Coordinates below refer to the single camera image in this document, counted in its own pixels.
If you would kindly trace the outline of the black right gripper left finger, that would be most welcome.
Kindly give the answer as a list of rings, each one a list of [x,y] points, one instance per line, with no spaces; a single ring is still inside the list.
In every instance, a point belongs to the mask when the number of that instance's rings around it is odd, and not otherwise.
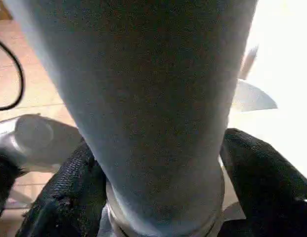
[[[102,169],[82,142],[43,187],[16,236],[97,236],[105,185]]]

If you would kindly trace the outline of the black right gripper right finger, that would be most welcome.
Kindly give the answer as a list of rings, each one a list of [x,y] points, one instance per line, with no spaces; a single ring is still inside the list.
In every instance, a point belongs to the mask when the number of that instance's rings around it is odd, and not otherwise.
[[[229,128],[220,156],[246,216],[220,237],[307,237],[307,178],[269,143]]]

